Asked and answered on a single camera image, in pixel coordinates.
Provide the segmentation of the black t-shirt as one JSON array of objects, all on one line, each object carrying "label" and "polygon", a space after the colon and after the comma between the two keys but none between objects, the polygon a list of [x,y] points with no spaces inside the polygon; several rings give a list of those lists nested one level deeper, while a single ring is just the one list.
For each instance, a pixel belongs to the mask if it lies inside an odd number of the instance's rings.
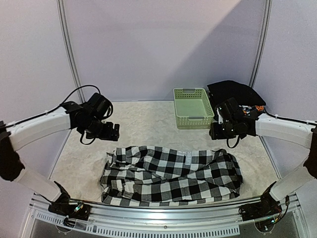
[{"label": "black t-shirt", "polygon": [[210,101],[216,106],[234,98],[240,106],[265,106],[266,102],[248,85],[232,80],[225,80],[207,85]]}]

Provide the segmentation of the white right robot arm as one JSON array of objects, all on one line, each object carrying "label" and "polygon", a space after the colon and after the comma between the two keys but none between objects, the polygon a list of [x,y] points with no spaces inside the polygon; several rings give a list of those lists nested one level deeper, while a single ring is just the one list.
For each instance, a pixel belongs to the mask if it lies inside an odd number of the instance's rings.
[{"label": "white right robot arm", "polygon": [[267,216],[275,209],[275,201],[317,178],[317,124],[281,118],[266,113],[221,113],[211,123],[213,140],[257,136],[264,141],[266,150],[273,158],[282,177],[268,190],[268,196],[256,206],[260,216]]}]

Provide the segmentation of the black white patterned garment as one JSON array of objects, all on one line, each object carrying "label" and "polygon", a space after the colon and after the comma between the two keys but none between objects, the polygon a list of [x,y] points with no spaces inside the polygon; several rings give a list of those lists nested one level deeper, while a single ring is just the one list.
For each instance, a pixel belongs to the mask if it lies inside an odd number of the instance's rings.
[{"label": "black white patterned garment", "polygon": [[130,146],[109,153],[100,185],[101,201],[113,206],[185,206],[240,195],[236,158],[224,149],[178,151]]}]

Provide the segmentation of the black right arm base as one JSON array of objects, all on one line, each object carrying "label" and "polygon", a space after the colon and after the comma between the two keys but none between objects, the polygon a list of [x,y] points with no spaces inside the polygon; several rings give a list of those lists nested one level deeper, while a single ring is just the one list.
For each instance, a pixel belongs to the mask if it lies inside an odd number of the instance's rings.
[{"label": "black right arm base", "polygon": [[247,203],[239,207],[239,214],[242,216],[243,221],[253,220],[268,215],[273,215],[276,212],[279,213],[277,218],[274,218],[271,223],[278,223],[287,213],[290,204],[289,196],[285,197],[286,210],[282,213],[282,207],[279,201],[275,201],[270,195],[271,188],[276,184],[272,183],[261,195],[260,201],[257,203]]}]

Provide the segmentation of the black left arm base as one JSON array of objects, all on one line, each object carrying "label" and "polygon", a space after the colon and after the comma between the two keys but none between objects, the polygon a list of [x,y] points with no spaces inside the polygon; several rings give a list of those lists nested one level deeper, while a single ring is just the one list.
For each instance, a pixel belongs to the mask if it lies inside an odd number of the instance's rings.
[{"label": "black left arm base", "polygon": [[92,206],[82,201],[71,201],[68,192],[58,182],[54,181],[54,183],[58,186],[61,195],[50,203],[48,211],[71,219],[88,221]]}]

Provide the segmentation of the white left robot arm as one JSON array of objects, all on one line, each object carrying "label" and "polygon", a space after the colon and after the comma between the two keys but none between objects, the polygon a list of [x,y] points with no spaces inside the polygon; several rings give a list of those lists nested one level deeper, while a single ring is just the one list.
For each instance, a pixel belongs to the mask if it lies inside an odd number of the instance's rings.
[{"label": "white left robot arm", "polygon": [[18,150],[48,135],[77,130],[82,138],[117,141],[119,125],[105,122],[105,113],[110,109],[105,103],[93,106],[73,101],[60,104],[55,110],[42,113],[19,122],[0,126],[0,177],[28,187],[44,197],[63,215],[70,215],[73,203],[70,195],[57,182],[45,178],[24,164]]}]

